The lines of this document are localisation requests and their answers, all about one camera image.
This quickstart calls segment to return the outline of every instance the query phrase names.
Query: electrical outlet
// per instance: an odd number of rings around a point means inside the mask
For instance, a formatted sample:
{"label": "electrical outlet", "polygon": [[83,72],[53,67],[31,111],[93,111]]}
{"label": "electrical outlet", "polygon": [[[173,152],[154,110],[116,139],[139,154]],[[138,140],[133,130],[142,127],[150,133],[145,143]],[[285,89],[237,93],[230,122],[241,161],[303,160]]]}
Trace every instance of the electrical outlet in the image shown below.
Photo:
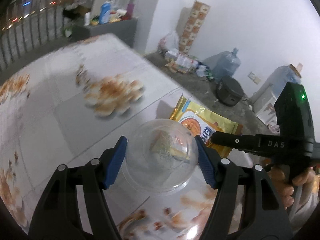
{"label": "electrical outlet", "polygon": [[248,78],[250,78],[253,82],[255,82],[257,85],[261,82],[261,79],[255,75],[255,73],[250,72],[248,75]]}

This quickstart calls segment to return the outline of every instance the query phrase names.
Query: blue gripper pad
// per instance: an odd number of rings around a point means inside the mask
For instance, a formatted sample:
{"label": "blue gripper pad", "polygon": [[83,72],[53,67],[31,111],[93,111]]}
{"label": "blue gripper pad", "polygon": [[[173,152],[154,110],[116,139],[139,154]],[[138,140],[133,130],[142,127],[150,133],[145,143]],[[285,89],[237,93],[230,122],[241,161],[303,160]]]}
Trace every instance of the blue gripper pad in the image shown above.
{"label": "blue gripper pad", "polygon": [[211,161],[209,160],[209,157],[207,156],[204,150],[202,139],[200,137],[195,137],[195,139],[199,151],[198,163],[200,165],[200,169],[204,176],[205,182],[209,184],[212,188],[215,188],[217,182],[214,177],[214,166],[212,165]]}
{"label": "blue gripper pad", "polygon": [[116,146],[114,147],[114,153],[108,166],[106,167],[106,176],[103,181],[103,185],[106,188],[109,188],[112,184],[114,184],[116,180],[121,164],[125,157],[127,143],[127,138],[121,136],[118,142],[116,143]]}

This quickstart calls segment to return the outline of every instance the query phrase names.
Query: white wall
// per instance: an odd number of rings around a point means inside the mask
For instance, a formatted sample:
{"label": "white wall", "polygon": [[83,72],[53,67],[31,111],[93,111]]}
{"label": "white wall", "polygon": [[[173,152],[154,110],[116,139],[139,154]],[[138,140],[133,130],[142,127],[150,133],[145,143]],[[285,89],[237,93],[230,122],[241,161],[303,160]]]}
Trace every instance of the white wall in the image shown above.
{"label": "white wall", "polygon": [[192,7],[195,0],[159,0],[156,6],[145,53],[157,50],[161,38],[176,29],[183,8]]}
{"label": "white wall", "polygon": [[151,24],[158,0],[136,0],[134,16],[138,17],[138,26],[133,48],[144,54],[151,30]]}
{"label": "white wall", "polygon": [[[250,97],[279,66],[304,65],[302,84],[320,141],[320,17],[310,0],[199,0],[211,6],[190,53],[205,59],[239,49],[236,78]],[[252,71],[259,85],[247,75]]]}

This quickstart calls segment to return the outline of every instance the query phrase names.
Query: snack wrapper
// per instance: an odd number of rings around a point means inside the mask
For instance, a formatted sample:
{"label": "snack wrapper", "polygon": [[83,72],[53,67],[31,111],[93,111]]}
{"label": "snack wrapper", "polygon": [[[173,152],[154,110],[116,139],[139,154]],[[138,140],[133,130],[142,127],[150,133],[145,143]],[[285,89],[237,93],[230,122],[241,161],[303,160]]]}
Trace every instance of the snack wrapper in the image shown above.
{"label": "snack wrapper", "polygon": [[213,144],[209,140],[210,136],[216,131],[239,135],[243,128],[242,125],[205,109],[203,106],[186,99],[183,95],[180,97],[170,119],[184,125],[194,136],[200,135],[205,145],[217,150],[222,158],[226,158],[232,149]]}

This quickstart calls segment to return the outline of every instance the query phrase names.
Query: black container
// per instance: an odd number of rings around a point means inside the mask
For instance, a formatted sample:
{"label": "black container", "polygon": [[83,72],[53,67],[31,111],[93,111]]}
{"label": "black container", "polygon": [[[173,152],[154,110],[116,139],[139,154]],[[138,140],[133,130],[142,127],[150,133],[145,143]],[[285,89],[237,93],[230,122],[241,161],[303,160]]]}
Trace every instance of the black container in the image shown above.
{"label": "black container", "polygon": [[217,98],[227,106],[235,106],[244,96],[239,82],[230,76],[221,78],[216,87]]}

